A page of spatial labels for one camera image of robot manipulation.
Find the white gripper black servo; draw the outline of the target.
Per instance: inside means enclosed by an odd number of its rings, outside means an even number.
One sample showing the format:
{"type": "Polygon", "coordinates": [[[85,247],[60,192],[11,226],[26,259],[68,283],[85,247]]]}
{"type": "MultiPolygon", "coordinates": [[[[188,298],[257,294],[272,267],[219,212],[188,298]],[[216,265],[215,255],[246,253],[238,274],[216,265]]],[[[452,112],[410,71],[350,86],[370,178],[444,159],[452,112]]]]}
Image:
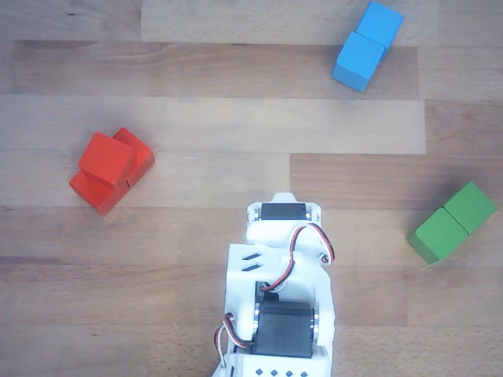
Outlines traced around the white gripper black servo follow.
{"type": "Polygon", "coordinates": [[[247,208],[246,240],[271,247],[290,246],[299,229],[294,249],[330,265],[334,247],[321,228],[322,209],[314,202],[298,202],[291,192],[274,194],[272,202],[254,202],[247,208]]]}

